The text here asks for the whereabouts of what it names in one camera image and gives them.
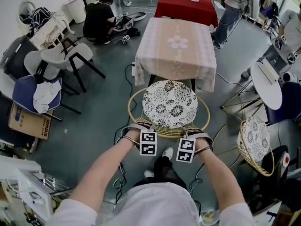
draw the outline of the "white round table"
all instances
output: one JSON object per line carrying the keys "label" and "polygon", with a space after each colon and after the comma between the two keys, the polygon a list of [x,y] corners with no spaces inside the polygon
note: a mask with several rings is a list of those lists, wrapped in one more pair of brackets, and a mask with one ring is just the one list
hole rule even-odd
{"label": "white round table", "polygon": [[278,110],[282,104],[282,92],[279,82],[271,84],[266,75],[258,66],[260,62],[256,62],[251,66],[251,78],[254,87],[264,102],[264,104],[272,110]]}

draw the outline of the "blue chair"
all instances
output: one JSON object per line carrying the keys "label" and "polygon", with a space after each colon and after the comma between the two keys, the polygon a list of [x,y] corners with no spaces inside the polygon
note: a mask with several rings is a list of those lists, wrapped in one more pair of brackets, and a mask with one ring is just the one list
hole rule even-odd
{"label": "blue chair", "polygon": [[282,105],[278,110],[272,110],[265,105],[268,121],[267,126],[284,120],[297,120],[301,116],[301,84],[287,82],[282,89]]}
{"label": "blue chair", "polygon": [[[60,84],[62,84],[62,78],[56,78],[53,81],[50,81],[51,83],[54,83],[56,81],[59,81]],[[33,107],[33,95],[37,89],[37,81],[34,76],[28,75],[25,77],[22,77],[18,79],[15,83],[14,86],[14,91],[13,91],[13,101],[21,106],[22,108],[34,113],[34,114],[39,114],[36,109]],[[49,104],[49,111],[57,108],[59,105],[62,107],[71,110],[77,114],[81,114],[81,112],[67,106],[61,103],[61,96],[62,92],[59,91],[57,96],[54,98],[54,100]],[[57,118],[49,113],[43,113],[44,115],[55,119],[57,121],[62,121],[60,118]]]}

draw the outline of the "black shirt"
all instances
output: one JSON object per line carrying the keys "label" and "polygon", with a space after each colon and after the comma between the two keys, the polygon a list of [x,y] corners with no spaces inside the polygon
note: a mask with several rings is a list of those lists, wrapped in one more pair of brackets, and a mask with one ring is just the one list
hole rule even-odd
{"label": "black shirt", "polygon": [[107,4],[90,3],[86,7],[86,19],[83,29],[84,37],[97,38],[105,31],[107,19],[114,17],[112,9]]}

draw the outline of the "red tablecloth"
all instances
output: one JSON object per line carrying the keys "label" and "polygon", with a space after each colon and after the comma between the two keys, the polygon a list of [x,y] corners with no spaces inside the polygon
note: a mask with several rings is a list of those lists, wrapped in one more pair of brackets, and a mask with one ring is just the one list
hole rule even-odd
{"label": "red tablecloth", "polygon": [[211,0],[159,0],[155,17],[167,16],[217,27],[217,15]]}

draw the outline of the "gray floor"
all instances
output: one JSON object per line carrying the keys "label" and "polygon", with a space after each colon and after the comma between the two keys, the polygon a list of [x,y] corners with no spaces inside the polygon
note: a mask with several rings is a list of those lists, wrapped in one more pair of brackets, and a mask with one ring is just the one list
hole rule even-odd
{"label": "gray floor", "polygon": [[[132,0],[133,5],[151,5],[151,0]],[[120,8],[114,6],[115,15],[136,11],[150,12],[146,18],[135,24],[142,34],[152,14],[154,7]],[[76,31],[77,36],[82,36],[83,24],[75,24],[71,28]],[[94,160],[105,150],[113,145],[115,131],[127,122],[127,103],[129,100],[130,85],[124,75],[124,69],[135,60],[141,37],[132,38],[130,44],[124,46],[117,40],[107,46],[94,46],[86,39],[80,42],[86,43],[93,51],[94,64],[107,77],[102,79],[89,68],[80,70],[80,75],[84,80],[87,93],[79,96],[64,96],[65,104],[80,110],[82,115],[74,114],[63,108],[58,108],[55,115],[62,118],[63,122],[52,121],[50,136],[47,141],[41,141],[37,151],[32,155],[27,155],[29,159],[36,160],[45,172],[64,180],[70,186],[76,186],[78,181],[89,169]],[[229,37],[224,49],[216,51],[217,72],[222,74],[228,81],[239,82],[240,74],[249,66],[253,65],[258,57],[268,48],[269,36],[259,27],[246,20],[240,21],[239,25]],[[132,83],[130,69],[127,76]],[[80,90],[80,87],[72,74],[68,74],[66,81]],[[206,132],[212,137],[225,124],[228,126],[217,138],[214,144],[214,152],[221,153],[235,147],[238,135],[239,123],[229,117],[220,109],[220,106],[240,89],[238,85],[227,84],[220,77],[216,76],[213,93],[197,90],[200,96],[210,109],[211,120]],[[137,99],[138,107],[134,112],[139,116],[142,111],[141,97]],[[199,107],[195,119],[195,125],[201,127],[206,121],[204,108]],[[271,145],[273,148],[279,146],[277,130],[282,145],[288,145],[291,157],[295,157],[297,145],[301,142],[301,134],[298,127],[292,121],[285,121],[269,127],[271,134]],[[167,146],[177,147],[177,142],[159,138],[158,154]],[[238,156],[237,151],[220,155],[227,165],[231,165]],[[143,178],[143,172],[147,168],[152,168],[155,158],[141,157],[138,150],[133,149],[123,160],[127,171],[127,184],[124,192],[130,189],[134,183]],[[180,177],[188,184],[194,179],[195,173],[201,165],[201,161],[194,159],[192,164],[174,162],[174,168]],[[250,192],[250,182],[255,173],[247,165],[236,164],[232,171],[237,177],[246,195]],[[119,173],[113,177],[106,191],[106,200],[115,200],[116,189],[112,183],[120,176]],[[202,211],[217,207],[216,197],[210,186],[208,176],[203,170],[199,177],[203,183],[194,188],[193,198],[202,203]]]}

